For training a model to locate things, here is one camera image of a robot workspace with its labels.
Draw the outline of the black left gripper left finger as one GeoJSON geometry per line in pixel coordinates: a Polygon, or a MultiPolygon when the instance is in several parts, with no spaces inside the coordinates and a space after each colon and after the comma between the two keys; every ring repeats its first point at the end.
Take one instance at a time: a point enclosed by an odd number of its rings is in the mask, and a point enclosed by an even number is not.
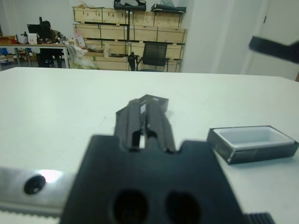
{"type": "Polygon", "coordinates": [[[116,112],[114,136],[119,139],[122,149],[139,151],[141,134],[140,101],[133,99],[127,106],[116,112]]]}

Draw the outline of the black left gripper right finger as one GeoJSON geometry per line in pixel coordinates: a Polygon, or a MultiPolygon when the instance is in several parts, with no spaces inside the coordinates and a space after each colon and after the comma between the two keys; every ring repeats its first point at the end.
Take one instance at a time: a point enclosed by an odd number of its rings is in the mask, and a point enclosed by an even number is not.
{"type": "Polygon", "coordinates": [[[146,104],[144,128],[146,149],[158,149],[171,154],[176,153],[172,127],[155,100],[146,104]]]}

